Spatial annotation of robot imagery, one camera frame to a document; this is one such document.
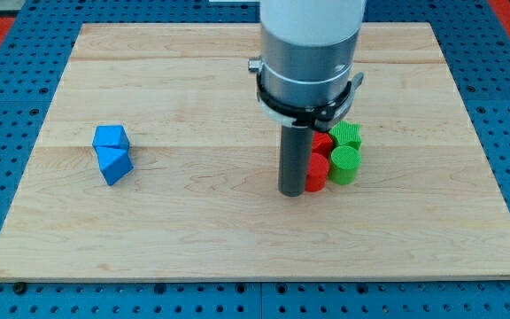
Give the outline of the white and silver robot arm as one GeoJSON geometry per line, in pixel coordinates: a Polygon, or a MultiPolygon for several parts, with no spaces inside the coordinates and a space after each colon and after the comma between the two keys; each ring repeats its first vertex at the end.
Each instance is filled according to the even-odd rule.
{"type": "Polygon", "coordinates": [[[285,128],[332,129],[363,75],[350,77],[366,0],[264,0],[257,96],[285,128]]]}

